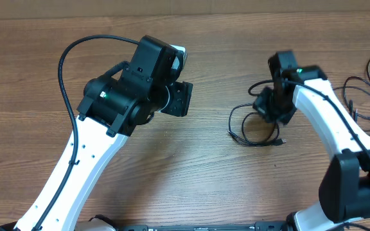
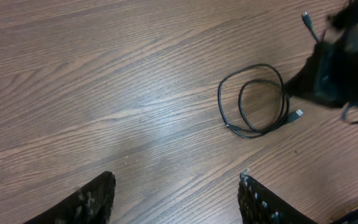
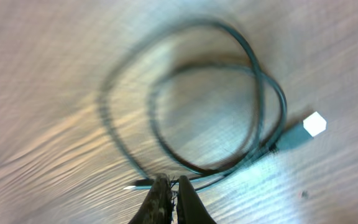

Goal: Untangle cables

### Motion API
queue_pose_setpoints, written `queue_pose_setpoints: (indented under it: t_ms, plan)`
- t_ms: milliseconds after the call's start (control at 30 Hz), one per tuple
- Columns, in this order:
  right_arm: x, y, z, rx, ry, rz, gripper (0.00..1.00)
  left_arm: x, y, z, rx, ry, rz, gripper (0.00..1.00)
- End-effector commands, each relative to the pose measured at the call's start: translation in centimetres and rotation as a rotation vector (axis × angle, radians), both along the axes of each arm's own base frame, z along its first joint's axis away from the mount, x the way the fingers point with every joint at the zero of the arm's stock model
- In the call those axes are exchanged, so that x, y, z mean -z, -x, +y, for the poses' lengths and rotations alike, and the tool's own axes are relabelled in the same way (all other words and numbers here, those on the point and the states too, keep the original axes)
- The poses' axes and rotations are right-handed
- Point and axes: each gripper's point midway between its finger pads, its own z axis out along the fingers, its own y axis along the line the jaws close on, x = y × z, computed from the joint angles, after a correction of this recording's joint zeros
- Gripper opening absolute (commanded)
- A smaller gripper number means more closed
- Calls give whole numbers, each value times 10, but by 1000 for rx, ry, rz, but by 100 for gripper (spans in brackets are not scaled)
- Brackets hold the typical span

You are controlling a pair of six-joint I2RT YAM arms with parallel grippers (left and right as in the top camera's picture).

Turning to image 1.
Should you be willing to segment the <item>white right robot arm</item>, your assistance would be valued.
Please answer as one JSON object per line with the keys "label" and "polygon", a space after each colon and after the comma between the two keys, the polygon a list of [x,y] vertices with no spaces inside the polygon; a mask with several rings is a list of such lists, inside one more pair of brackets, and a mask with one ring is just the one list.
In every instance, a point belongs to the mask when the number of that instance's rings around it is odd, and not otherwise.
{"label": "white right robot arm", "polygon": [[330,156],[319,200],[289,214],[281,230],[339,230],[370,218],[370,136],[336,97],[317,65],[298,66],[292,51],[268,59],[273,88],[265,87],[253,108],[268,123],[287,124],[301,111]]}

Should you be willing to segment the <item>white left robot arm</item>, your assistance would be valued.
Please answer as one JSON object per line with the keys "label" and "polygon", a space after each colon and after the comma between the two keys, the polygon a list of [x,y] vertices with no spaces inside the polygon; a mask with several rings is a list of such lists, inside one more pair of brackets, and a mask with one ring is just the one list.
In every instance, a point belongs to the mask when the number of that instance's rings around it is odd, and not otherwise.
{"label": "white left robot arm", "polygon": [[97,215],[78,217],[103,170],[137,126],[156,112],[176,117],[188,113],[192,84],[179,81],[187,58],[184,47],[149,35],[136,42],[130,61],[91,79],[77,109],[67,108],[72,132],[39,196],[17,221],[0,230],[115,230]]}

